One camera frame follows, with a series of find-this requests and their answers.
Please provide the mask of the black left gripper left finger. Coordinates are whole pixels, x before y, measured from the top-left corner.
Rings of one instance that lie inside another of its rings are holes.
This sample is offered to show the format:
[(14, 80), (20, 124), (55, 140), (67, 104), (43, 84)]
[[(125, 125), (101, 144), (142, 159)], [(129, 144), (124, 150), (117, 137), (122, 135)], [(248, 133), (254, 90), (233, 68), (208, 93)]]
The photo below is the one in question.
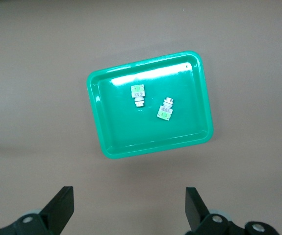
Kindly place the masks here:
[(59, 235), (74, 213), (74, 189), (64, 186), (37, 214), (30, 213), (0, 229), (0, 235)]

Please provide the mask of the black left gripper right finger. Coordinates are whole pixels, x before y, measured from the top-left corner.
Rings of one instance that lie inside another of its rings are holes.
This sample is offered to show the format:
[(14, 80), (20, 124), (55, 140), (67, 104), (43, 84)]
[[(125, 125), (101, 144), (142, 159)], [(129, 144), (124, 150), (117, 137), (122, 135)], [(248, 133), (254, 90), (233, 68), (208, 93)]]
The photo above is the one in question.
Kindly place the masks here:
[(187, 235), (245, 235), (245, 229), (218, 213), (210, 213), (194, 187), (185, 190), (185, 214), (190, 226)]

